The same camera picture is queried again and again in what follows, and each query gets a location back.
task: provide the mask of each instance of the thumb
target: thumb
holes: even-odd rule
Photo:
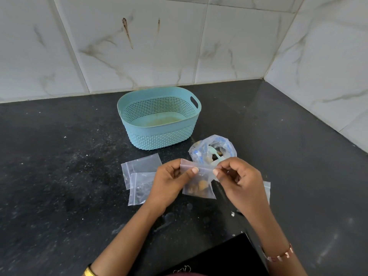
[[[216,178],[220,181],[220,184],[224,188],[225,192],[228,190],[234,188],[235,182],[221,169],[215,168],[214,169],[214,175]]]
[[[184,172],[181,176],[179,176],[175,181],[181,186],[184,187],[185,184],[189,182],[197,173],[199,169],[198,167],[192,167]]]

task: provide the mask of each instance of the basket handle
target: basket handle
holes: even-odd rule
[[[190,101],[194,104],[196,108],[198,108],[198,102],[191,96]]]

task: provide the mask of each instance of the basket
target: basket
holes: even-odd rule
[[[130,142],[153,150],[188,139],[202,106],[184,88],[159,87],[125,94],[117,109]]]

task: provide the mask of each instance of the person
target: person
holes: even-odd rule
[[[198,168],[180,174],[180,159],[157,169],[146,202],[115,239],[87,267],[85,276],[125,276],[131,269],[147,234],[165,209],[176,199]],[[261,173],[242,159],[232,157],[218,164],[214,174],[234,206],[248,219],[260,238],[271,276],[305,276],[306,272],[267,202]]]

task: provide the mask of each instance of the black granite countertop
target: black granite countertop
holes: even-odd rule
[[[81,275],[139,206],[127,206],[121,163],[183,157],[193,141],[227,137],[271,182],[271,208],[310,275],[368,273],[368,157],[260,80],[186,86],[202,103],[192,137],[135,148],[116,103],[124,93],[0,104],[0,274]],[[248,231],[216,200],[180,194],[150,232],[133,271],[155,275]]]

